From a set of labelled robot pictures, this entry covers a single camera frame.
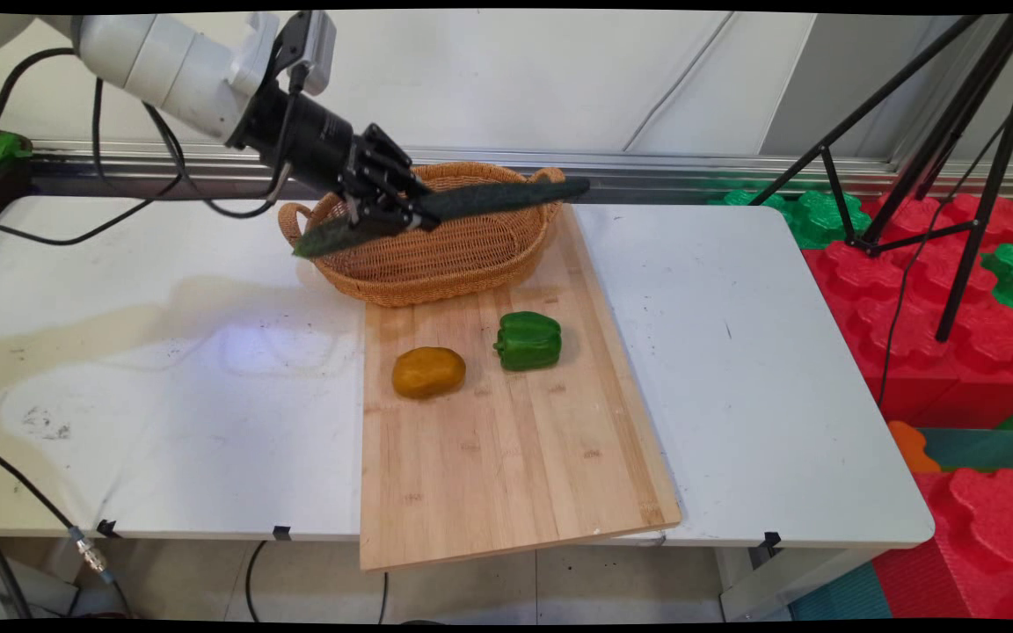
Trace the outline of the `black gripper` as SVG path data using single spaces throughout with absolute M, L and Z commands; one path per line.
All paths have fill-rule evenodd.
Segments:
M 415 229 L 434 231 L 442 224 L 422 203 L 433 189 L 381 126 L 369 124 L 356 141 L 349 121 L 301 92 L 282 89 L 277 81 L 266 81 L 251 97 L 228 147 L 254 149 L 272 170 L 261 197 L 277 200 L 288 178 L 313 191 L 336 193 L 348 205 L 355 232 L 397 236 Z

